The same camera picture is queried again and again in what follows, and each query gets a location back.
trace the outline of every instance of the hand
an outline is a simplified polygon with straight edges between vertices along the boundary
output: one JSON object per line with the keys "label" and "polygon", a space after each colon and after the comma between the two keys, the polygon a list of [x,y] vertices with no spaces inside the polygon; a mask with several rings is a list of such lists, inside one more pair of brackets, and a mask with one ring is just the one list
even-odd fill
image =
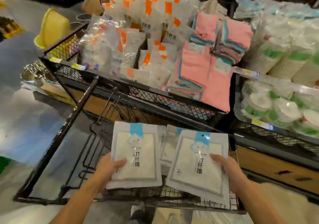
{"label": "hand", "polygon": [[240,195],[242,191],[246,189],[249,179],[241,171],[236,160],[230,156],[228,156],[228,158],[224,158],[218,154],[212,153],[210,156],[214,161],[220,163],[224,167],[229,179],[229,190],[236,195]]}
{"label": "hand", "polygon": [[112,161],[111,153],[108,153],[100,159],[96,166],[95,173],[89,180],[98,188],[99,192],[102,192],[114,171],[123,167],[125,164],[126,159]]}

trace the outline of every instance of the gray floor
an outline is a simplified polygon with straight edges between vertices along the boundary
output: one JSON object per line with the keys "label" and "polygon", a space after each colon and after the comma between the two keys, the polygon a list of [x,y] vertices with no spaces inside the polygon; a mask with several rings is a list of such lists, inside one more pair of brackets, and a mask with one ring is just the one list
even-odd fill
{"label": "gray floor", "polygon": [[[15,19],[26,31],[0,43],[0,156],[14,160],[0,175],[0,223],[48,223],[59,206],[32,206],[11,200],[49,147],[71,107],[45,96],[35,100],[33,92],[20,88],[23,67],[38,60],[33,39],[51,6],[29,0],[5,2],[9,7],[0,11],[0,16]],[[69,9],[55,8],[71,22],[82,13],[80,4]],[[89,124],[81,114],[34,187],[33,196],[57,197],[88,136]],[[71,180],[74,184],[77,181],[75,177]],[[94,203],[85,223],[126,223],[129,216],[130,205]]]}

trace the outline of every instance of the cartoon cloud face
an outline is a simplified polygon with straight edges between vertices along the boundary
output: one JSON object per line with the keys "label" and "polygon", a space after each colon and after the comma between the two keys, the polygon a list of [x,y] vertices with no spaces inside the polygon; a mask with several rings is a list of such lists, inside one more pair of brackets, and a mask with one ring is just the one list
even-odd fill
{"label": "cartoon cloud face", "polygon": [[207,153],[209,149],[209,145],[206,145],[201,142],[195,142],[194,144],[191,145],[191,149],[194,151],[201,151],[203,153]]}
{"label": "cartoon cloud face", "polygon": [[132,146],[137,146],[137,145],[139,145],[142,141],[143,141],[143,138],[142,138],[142,137],[139,137],[138,135],[133,134],[133,135],[131,135],[130,138],[127,140],[127,143],[128,143],[129,145],[132,145]]}

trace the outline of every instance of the bamboo fiber towel package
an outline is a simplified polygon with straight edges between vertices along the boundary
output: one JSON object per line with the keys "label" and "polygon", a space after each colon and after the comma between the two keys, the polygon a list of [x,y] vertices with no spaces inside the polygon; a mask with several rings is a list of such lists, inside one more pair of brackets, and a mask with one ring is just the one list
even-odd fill
{"label": "bamboo fiber towel package", "polygon": [[115,171],[107,189],[161,186],[158,126],[142,123],[114,124],[111,159],[127,159]]}
{"label": "bamboo fiber towel package", "polygon": [[230,209],[228,177],[210,153],[228,157],[228,134],[183,130],[166,185]]}
{"label": "bamboo fiber towel package", "polygon": [[172,161],[175,157],[175,151],[177,147],[177,142],[179,135],[182,130],[186,130],[185,128],[175,127],[172,125],[167,125],[165,138],[163,140],[163,144],[161,147],[161,169],[163,175],[168,175],[169,168],[172,164]]}

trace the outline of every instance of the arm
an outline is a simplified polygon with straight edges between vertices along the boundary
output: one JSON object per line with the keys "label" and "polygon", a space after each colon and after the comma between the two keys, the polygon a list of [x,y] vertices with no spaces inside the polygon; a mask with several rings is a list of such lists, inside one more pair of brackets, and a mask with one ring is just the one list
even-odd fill
{"label": "arm", "polygon": [[224,167],[229,178],[230,191],[240,198],[255,224],[286,224],[269,200],[263,196],[258,185],[244,175],[235,159],[230,156],[223,158],[216,154],[211,154],[211,158]]}
{"label": "arm", "polygon": [[82,224],[95,195],[105,189],[113,172],[125,164],[125,159],[113,162],[111,153],[102,157],[95,173],[72,195],[49,224]]}

